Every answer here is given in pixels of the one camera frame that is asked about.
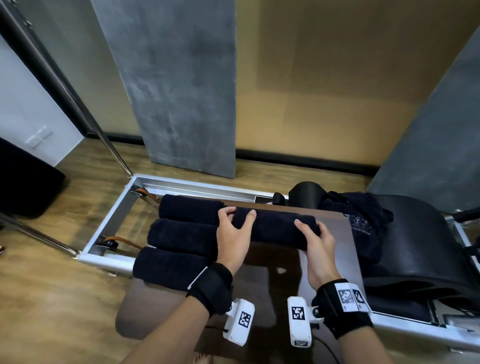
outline qr code sticker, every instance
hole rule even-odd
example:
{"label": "qr code sticker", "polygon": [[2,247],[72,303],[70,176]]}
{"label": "qr code sticker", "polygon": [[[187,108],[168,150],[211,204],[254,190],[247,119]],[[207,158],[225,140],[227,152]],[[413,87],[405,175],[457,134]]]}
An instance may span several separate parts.
{"label": "qr code sticker", "polygon": [[307,347],[308,346],[308,341],[295,340],[294,344],[295,344],[295,346]]}
{"label": "qr code sticker", "polygon": [[353,294],[355,295],[355,299],[357,300],[358,303],[365,303],[365,301],[363,300],[363,297],[362,297],[360,291],[358,291],[358,290],[353,290]]}
{"label": "qr code sticker", "polygon": [[251,318],[252,318],[252,315],[249,315],[248,313],[242,311],[240,314],[239,325],[242,325],[243,327],[248,328]]}
{"label": "qr code sticker", "polygon": [[342,303],[355,303],[350,290],[339,290],[338,294],[340,295],[340,300]]}
{"label": "qr code sticker", "polygon": [[292,307],[292,318],[294,320],[304,320],[305,312],[303,307]]}

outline folded cloth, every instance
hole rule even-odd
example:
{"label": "folded cloth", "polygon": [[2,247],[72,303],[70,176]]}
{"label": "folded cloth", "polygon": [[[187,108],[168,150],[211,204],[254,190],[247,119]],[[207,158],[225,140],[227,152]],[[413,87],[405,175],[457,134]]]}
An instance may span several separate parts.
{"label": "folded cloth", "polygon": [[225,205],[220,200],[166,194],[160,201],[158,216],[218,226],[218,210],[223,207]]}
{"label": "folded cloth", "polygon": [[159,218],[148,232],[148,245],[178,253],[203,255],[211,262],[217,257],[217,226]]}
{"label": "folded cloth", "polygon": [[[240,229],[243,226],[250,210],[249,208],[237,207],[233,221],[235,228]],[[320,229],[313,216],[300,215],[292,212],[256,211],[257,218],[252,227],[253,241],[275,243],[290,246],[295,249],[307,250],[307,239],[305,235],[303,235],[293,223],[296,218],[310,226],[310,229],[312,229],[315,234],[320,235]]]}
{"label": "folded cloth", "polygon": [[189,284],[208,264],[208,258],[173,253],[147,246],[133,264],[133,276],[173,290],[187,291]]}
{"label": "folded cloth", "polygon": [[374,195],[330,191],[319,208],[341,212],[349,220],[362,271],[380,261],[383,239],[388,232],[388,223],[393,221],[393,213],[382,208]]}

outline concrete-textured panel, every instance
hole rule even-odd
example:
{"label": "concrete-textured panel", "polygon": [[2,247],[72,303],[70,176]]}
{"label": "concrete-textured panel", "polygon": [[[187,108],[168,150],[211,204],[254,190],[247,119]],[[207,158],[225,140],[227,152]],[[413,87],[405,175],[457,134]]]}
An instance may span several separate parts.
{"label": "concrete-textured panel", "polygon": [[480,206],[480,28],[382,165],[368,191],[440,211]]}
{"label": "concrete-textured panel", "polygon": [[152,162],[235,177],[235,1],[92,0]]}

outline person's left hand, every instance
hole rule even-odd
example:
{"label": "person's left hand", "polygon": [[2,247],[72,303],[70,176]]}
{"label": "person's left hand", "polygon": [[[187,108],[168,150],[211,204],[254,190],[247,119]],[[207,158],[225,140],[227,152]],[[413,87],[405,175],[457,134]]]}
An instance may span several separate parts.
{"label": "person's left hand", "polygon": [[221,208],[218,211],[220,226],[216,230],[216,241],[218,243],[218,259],[216,261],[227,267],[233,276],[240,269],[247,255],[253,222],[257,217],[255,210],[250,211],[242,228],[236,229],[232,225],[236,210],[235,206]]}

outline wooden floor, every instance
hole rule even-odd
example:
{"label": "wooden floor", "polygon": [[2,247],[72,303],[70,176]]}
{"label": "wooden floor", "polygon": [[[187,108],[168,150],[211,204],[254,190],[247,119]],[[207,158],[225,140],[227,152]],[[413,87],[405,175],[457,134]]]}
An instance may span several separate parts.
{"label": "wooden floor", "polygon": [[[143,146],[115,145],[134,172],[158,176],[281,193],[301,181],[338,192],[363,191],[369,183],[358,175],[245,160],[237,160],[237,178],[231,180],[153,164]],[[58,168],[67,175],[68,187],[43,216],[26,222],[82,249],[128,178],[103,144],[91,139]],[[145,245],[155,215],[153,206],[139,200],[120,233]],[[118,363],[135,345],[114,328],[127,277],[112,277],[15,231],[0,231],[0,245],[7,247],[0,256],[0,363]],[[475,362],[474,356],[450,354],[441,345],[382,337],[397,363]],[[215,363],[226,361],[216,358]]]}

